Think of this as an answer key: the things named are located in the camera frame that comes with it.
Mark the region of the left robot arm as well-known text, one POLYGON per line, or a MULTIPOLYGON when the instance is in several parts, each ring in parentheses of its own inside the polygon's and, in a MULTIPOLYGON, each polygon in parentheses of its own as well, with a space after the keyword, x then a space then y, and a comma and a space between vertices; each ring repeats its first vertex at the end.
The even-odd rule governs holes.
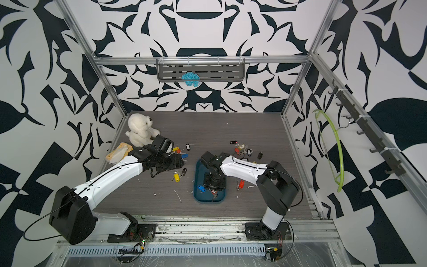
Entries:
POLYGON ((127 212, 98 213, 104 198, 130 179, 150 170, 157 174, 184 166, 181 155, 173 153, 173 142, 161 135, 143 147, 134 148, 113 167, 73 189, 64 186, 54 197, 49 224, 71 245, 94 235, 108 235, 109 243, 138 242, 146 236, 144 227, 127 212))

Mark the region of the dark wall hook rail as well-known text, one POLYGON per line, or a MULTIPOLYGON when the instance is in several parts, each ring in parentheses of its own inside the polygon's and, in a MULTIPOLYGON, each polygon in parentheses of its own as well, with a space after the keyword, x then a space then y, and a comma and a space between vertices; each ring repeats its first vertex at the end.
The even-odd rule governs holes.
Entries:
POLYGON ((387 163, 388 169, 385 170, 385 173, 388 175, 395 174, 396 176, 406 174, 407 171, 397 155, 398 149, 391 146, 390 142, 386 140, 384 133, 364 108, 360 106, 349 90, 340 88, 333 81, 331 94, 335 95, 340 101, 337 105, 344 107, 348 111, 349 114, 345 117, 356 123, 360 128, 357 134, 366 136, 372 143, 374 147, 369 151, 373 154, 380 154, 387 163))

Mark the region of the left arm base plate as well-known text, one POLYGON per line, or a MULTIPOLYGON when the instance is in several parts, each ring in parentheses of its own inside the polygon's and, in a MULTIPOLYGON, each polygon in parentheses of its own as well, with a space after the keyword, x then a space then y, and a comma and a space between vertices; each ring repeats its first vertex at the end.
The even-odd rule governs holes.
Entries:
POLYGON ((108 243, 139 243, 155 237, 156 224, 131 224, 122 235, 110 234, 108 243))

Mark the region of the teal scrunchie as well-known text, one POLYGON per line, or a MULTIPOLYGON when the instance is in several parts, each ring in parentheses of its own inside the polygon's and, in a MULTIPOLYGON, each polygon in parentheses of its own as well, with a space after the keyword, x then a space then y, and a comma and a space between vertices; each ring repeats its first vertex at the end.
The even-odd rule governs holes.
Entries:
POLYGON ((200 77, 194 72, 184 73, 181 79, 186 83, 187 86, 198 87, 200 85, 200 77))

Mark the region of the green hoop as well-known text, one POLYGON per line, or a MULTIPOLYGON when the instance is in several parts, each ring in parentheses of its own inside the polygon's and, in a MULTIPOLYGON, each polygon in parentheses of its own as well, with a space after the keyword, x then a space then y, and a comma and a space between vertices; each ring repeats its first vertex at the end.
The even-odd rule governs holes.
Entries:
POLYGON ((320 116, 323 116, 326 119, 326 121, 328 122, 328 125, 331 128, 332 133, 334 134, 334 138, 335 138, 337 150, 338 150, 338 158, 339 158, 339 172, 337 174, 334 174, 334 171, 332 169, 332 161, 329 159, 328 152, 326 152, 326 157, 328 158, 330 169, 331 169, 334 181, 338 186, 337 192, 340 193, 342 191, 342 187, 344 186, 345 168, 344 168, 343 150, 342 150, 341 140, 340 140, 340 137, 338 134, 338 129, 335 127, 332 119, 323 110, 316 109, 313 111, 313 113, 315 114, 315 121, 317 123, 318 130, 320 133, 320 138, 321 138, 321 141, 322 141, 322 144, 324 145, 324 147, 326 146, 326 144, 325 144, 325 141, 324 141, 323 136, 322 136, 322 130, 320 129, 320 126, 318 125, 318 123, 319 123, 318 118, 320 116))

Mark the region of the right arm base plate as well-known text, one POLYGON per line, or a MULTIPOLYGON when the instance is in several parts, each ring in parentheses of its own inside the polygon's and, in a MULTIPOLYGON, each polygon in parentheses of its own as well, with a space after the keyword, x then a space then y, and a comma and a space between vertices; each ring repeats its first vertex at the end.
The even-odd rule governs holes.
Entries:
POLYGON ((276 230, 271 230, 262 222, 245 223, 245 235, 247 240, 291 240, 292 232, 286 222, 281 222, 276 230))

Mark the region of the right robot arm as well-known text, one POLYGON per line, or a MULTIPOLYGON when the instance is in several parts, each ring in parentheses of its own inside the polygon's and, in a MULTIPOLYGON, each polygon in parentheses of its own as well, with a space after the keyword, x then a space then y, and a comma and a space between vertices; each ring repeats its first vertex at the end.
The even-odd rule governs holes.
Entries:
POLYGON ((201 163, 208 169, 203 187, 214 191, 226 188, 227 178, 237 178, 257 186, 267 209, 261 219, 261 229, 276 231, 301 190, 299 183, 277 162, 256 164, 233 155, 219 156, 205 152, 201 163))

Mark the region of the grey slotted wall shelf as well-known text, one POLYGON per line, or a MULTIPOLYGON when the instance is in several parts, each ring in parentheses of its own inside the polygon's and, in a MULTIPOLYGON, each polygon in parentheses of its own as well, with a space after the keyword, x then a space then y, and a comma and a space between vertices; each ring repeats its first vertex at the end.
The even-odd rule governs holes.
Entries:
POLYGON ((245 78, 246 62, 242 58, 184 58, 156 61, 157 78, 161 82, 183 82, 186 72, 199 75, 200 82, 240 82, 245 78))

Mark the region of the yellow tissue pack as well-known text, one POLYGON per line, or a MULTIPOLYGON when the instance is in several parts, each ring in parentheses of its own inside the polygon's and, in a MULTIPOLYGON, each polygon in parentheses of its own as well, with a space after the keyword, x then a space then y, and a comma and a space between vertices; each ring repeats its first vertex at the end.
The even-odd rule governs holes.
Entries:
POLYGON ((106 156, 106 161, 110 164, 116 164, 125 158, 132 150, 132 145, 121 142, 117 148, 106 156))

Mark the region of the teal storage box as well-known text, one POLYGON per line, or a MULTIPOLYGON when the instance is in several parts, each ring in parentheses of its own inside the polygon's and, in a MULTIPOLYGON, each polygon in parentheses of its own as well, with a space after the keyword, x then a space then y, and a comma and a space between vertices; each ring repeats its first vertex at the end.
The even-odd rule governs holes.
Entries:
POLYGON ((205 174, 208 173, 208 168, 199 160, 196 164, 195 178, 193 181, 193 196, 200 204, 219 204, 226 198, 226 191, 212 192, 203 185, 205 174))

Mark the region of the white teddy bear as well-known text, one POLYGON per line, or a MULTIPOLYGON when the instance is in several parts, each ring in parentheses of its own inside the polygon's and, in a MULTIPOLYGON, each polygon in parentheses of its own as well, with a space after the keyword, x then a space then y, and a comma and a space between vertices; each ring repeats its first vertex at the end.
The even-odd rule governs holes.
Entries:
POLYGON ((153 138, 160 135, 161 132, 152 127, 152 118, 141 113, 132 114, 127 120, 129 131, 125 135, 129 137, 134 147, 143 147, 153 143, 153 138))

